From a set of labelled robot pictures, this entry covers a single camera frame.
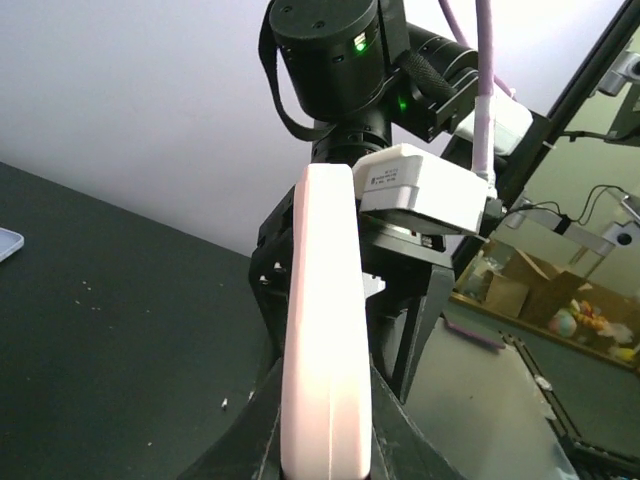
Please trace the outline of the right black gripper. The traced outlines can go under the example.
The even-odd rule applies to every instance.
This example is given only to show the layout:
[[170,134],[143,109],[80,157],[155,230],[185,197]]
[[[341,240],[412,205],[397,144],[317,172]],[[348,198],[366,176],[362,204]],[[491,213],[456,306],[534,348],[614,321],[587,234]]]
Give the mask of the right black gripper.
[[381,368],[376,325],[406,310],[384,376],[405,404],[455,274],[444,253],[359,216],[350,189],[298,184],[261,225],[249,282],[287,380],[361,379],[368,355]]

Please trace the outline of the phone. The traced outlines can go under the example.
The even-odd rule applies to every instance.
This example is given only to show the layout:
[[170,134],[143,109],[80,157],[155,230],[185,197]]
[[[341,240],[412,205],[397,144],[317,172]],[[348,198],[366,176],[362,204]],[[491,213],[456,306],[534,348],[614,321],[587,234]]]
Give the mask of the phone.
[[372,399],[354,182],[312,164],[294,190],[280,457],[288,479],[365,479]]

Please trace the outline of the lavender phone case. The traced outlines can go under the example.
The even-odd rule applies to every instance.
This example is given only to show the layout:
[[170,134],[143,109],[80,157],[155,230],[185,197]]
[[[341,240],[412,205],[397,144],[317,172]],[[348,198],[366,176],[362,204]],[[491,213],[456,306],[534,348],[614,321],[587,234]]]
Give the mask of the lavender phone case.
[[24,236],[20,233],[0,228],[0,261],[3,262],[24,246]]

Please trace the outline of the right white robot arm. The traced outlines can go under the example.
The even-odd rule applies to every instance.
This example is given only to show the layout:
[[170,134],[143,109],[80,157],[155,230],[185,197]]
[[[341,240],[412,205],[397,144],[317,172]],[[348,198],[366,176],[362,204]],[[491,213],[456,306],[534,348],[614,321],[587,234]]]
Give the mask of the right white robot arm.
[[[449,236],[482,241],[523,212],[498,191],[535,125],[494,74],[491,5],[478,45],[407,22],[399,1],[272,1],[259,57],[311,163],[262,224],[250,283],[285,363],[284,397],[363,406],[379,328],[406,319],[386,381],[400,400],[460,272]],[[283,111],[284,64],[313,127]]]

